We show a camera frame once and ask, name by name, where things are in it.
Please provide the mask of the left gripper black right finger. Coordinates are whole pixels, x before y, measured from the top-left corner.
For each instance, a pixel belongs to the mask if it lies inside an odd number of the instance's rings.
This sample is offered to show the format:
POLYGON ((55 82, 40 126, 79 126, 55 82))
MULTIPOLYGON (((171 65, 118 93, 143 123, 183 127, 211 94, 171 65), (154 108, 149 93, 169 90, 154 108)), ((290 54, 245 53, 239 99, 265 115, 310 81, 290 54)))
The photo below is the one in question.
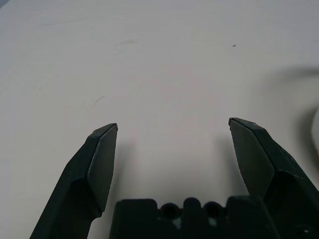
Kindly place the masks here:
POLYGON ((258 196, 282 239, 319 237, 319 192, 294 158, 254 122, 228 122, 249 195, 258 196))

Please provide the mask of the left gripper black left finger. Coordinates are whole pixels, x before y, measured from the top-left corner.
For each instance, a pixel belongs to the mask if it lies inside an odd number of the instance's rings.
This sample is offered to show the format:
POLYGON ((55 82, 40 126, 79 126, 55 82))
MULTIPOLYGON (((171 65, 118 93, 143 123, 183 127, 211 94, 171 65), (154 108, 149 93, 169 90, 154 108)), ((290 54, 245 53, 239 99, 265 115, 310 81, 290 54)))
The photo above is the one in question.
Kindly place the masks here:
POLYGON ((105 211, 114 171, 118 126, 94 130, 66 164, 32 239, 85 239, 105 211))

